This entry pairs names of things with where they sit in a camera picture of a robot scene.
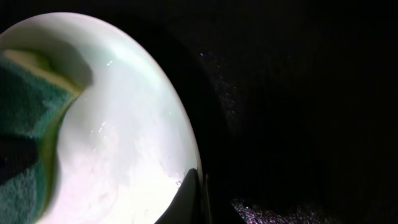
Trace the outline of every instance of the green sponge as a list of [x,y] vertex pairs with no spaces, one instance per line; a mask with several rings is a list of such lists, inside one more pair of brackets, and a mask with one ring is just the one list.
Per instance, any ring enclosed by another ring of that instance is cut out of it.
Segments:
[[0,223],[31,224],[43,214],[52,189],[58,129],[80,93],[43,56],[0,52],[0,136],[30,139],[39,155],[0,185]]

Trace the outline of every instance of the white plate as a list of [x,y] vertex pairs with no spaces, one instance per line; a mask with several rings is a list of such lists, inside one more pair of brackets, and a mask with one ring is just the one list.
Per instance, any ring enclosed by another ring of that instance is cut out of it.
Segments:
[[12,26],[0,49],[41,52],[85,87],[63,120],[55,195],[39,224],[154,223],[189,169],[201,178],[180,99],[124,32],[93,17],[51,13]]

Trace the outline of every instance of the black countertop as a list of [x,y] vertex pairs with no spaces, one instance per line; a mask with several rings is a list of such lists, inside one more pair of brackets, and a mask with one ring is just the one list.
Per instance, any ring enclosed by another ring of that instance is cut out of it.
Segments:
[[212,182],[217,223],[232,222],[234,198],[281,215],[311,205],[343,223],[398,222],[393,7],[3,0],[0,32],[57,11],[114,24],[169,76]]

